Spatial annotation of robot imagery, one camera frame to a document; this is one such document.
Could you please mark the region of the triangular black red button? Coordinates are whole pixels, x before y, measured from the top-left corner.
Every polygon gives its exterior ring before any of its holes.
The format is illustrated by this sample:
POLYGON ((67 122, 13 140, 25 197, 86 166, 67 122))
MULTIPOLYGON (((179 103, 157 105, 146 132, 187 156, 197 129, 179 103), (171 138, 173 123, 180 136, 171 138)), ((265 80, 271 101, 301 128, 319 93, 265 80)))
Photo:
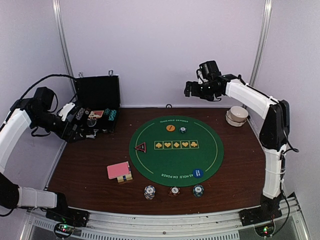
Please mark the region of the triangular black red button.
POLYGON ((141 144, 136 145, 134 147, 134 149, 136 151, 140 151, 140 152, 146 153, 147 152, 147 144, 146 144, 146 142, 143 142, 141 144))

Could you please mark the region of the orange round button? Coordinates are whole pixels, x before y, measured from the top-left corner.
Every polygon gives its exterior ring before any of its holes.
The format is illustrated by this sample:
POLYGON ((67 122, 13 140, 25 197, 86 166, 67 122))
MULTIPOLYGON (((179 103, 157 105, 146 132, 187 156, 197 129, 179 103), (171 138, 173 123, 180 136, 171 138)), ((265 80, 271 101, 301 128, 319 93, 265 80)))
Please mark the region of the orange round button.
POLYGON ((169 124, 169 125, 166 126, 166 130, 168 132, 173 132, 175 129, 176 129, 176 127, 174 125, 172 125, 172 124, 169 124))

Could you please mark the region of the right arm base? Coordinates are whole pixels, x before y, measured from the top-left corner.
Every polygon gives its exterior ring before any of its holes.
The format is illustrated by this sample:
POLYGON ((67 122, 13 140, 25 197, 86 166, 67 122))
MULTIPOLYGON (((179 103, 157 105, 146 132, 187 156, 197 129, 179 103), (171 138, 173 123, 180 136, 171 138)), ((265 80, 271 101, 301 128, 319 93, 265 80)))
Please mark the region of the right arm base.
POLYGON ((282 215, 283 214, 280 209, 275 209, 272 212, 264 212, 260 206, 243 209, 239 212, 239 218, 243 227, 271 221, 281 217, 282 215))

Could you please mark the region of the blue round button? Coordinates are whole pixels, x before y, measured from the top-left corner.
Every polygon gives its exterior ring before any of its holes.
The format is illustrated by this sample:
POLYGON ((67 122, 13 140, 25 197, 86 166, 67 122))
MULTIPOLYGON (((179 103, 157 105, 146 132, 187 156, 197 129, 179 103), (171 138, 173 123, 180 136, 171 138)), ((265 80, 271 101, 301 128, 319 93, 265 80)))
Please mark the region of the blue round button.
POLYGON ((204 176, 204 171, 200 168, 195 168, 193 171, 192 171, 192 174, 195 178, 199 179, 199 178, 202 178, 204 176))

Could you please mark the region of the brown chip stack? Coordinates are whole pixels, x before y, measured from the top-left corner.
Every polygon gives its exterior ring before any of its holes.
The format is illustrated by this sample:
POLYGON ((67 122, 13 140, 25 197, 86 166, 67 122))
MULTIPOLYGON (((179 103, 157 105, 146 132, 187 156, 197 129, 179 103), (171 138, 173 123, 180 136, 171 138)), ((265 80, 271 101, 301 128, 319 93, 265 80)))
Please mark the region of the brown chip stack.
POLYGON ((180 194, 180 188, 177 186, 170 187, 168 190, 168 195, 170 197, 177 197, 180 194))

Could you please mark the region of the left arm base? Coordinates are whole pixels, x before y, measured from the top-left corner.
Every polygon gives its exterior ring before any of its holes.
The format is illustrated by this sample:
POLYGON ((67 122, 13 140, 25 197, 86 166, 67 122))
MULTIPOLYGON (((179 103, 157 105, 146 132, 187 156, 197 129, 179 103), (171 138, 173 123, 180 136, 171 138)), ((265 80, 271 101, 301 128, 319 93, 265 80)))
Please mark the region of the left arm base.
POLYGON ((85 210, 68 208, 65 212, 53 208, 46 210, 45 217, 72 227, 86 227, 90 213, 85 210))

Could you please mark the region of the green blue chip stack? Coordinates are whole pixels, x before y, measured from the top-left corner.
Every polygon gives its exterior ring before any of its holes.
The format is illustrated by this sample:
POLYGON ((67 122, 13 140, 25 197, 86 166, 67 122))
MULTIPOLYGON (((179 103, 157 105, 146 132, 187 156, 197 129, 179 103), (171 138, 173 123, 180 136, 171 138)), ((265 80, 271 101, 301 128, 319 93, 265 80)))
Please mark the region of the green blue chip stack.
POLYGON ((192 193, 196 198, 200 198, 204 194, 204 187, 200 184, 197 184, 193 187, 192 193))

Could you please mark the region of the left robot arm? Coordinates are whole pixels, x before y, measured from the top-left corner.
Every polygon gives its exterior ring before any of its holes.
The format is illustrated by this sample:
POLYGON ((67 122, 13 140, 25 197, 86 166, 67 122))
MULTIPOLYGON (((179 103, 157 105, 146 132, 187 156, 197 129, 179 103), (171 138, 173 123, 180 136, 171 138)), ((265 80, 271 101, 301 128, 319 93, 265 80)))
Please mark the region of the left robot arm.
POLYGON ((54 114, 51 106, 57 95, 51 89, 39 87, 33 97, 27 98, 29 91, 27 89, 14 102, 0 127, 0 205, 11 211, 16 208, 52 209, 55 217, 67 222, 72 218, 72 211, 64 194, 19 186, 5 176, 5 171, 8 161, 14 157, 26 158, 34 167, 41 157, 50 156, 41 149, 43 144, 39 140, 27 143, 27 129, 42 128, 46 136, 54 133, 67 143, 86 139, 87 135, 72 123, 82 105, 71 101, 54 114))

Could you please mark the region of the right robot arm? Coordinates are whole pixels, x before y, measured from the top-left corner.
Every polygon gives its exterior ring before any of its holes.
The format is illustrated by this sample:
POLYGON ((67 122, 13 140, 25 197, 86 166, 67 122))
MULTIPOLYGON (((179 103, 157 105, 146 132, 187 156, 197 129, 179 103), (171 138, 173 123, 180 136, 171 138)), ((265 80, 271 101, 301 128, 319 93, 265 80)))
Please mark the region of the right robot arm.
POLYGON ((227 96, 244 104, 263 119, 259 141, 265 154, 265 180, 256 216, 261 221, 268 220, 276 212, 284 197, 286 153, 298 152, 298 149, 292 147, 289 142, 289 103, 260 92, 244 82, 241 75, 233 74, 211 74, 208 80, 202 83, 187 81, 184 95, 210 102, 220 96, 227 96))

